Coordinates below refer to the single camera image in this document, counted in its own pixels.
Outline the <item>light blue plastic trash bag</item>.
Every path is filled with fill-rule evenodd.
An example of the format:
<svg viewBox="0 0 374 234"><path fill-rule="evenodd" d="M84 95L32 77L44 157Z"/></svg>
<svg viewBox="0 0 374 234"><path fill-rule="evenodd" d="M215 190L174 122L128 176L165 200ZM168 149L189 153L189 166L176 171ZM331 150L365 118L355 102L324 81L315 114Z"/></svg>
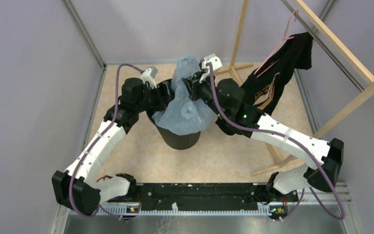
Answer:
<svg viewBox="0 0 374 234"><path fill-rule="evenodd" d="M187 87L182 81L183 78L191 78L199 71L199 61L194 55L184 55L177 59L170 83L175 97L166 110L152 115L152 120L157 126L183 136L205 130L214 120L214 112L203 100L190 100Z"/></svg>

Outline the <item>black plastic trash bin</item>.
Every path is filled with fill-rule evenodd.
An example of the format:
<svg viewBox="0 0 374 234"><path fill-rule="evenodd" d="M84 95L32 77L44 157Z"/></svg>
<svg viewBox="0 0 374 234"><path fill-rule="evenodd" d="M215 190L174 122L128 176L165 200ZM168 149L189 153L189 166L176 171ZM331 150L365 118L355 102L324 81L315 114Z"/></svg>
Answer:
<svg viewBox="0 0 374 234"><path fill-rule="evenodd" d="M164 104L168 106L175 97L175 91L171 88L171 79L166 79L157 84L160 94L163 94ZM156 127L164 142L175 150L186 150L193 147L199 140L201 132L179 136L168 129L159 127L152 116L154 110L146 111L149 121Z"/></svg>

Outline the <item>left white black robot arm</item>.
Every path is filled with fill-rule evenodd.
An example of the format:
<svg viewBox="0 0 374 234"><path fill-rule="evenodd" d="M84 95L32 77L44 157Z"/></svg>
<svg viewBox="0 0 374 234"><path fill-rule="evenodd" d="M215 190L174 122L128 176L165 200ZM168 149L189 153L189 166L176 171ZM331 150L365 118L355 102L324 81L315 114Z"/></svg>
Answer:
<svg viewBox="0 0 374 234"><path fill-rule="evenodd" d="M140 78L126 79L116 103L104 115L88 146L67 169L53 174L56 202L80 215L91 216L101 203L113 198L134 200L137 189L133 176L119 173L100 181L96 176L117 143L139 120L140 113L165 110L174 95L170 80L152 86Z"/></svg>

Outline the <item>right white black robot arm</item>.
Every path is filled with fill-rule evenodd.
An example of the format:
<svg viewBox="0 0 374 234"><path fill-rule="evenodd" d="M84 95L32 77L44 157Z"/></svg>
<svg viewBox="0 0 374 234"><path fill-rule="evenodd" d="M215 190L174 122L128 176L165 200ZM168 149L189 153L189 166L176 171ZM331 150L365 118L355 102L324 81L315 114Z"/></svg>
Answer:
<svg viewBox="0 0 374 234"><path fill-rule="evenodd" d="M317 139L274 120L255 106L244 103L244 90L231 78L217 88L210 77L183 78L191 100L202 100L218 117L219 127L230 134L246 136L275 146L303 161L303 165L271 175L266 195L279 201L293 190L315 188L335 192L343 163L343 141Z"/></svg>

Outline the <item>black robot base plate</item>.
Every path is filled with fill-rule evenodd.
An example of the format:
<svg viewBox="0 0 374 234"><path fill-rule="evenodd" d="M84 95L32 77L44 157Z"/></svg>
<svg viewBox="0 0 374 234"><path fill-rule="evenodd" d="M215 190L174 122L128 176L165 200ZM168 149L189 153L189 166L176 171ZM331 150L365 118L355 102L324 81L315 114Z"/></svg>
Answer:
<svg viewBox="0 0 374 234"><path fill-rule="evenodd" d="M224 212L257 210L283 197L264 183L143 183L109 201L141 204L142 211L169 211L175 204L180 211Z"/></svg>

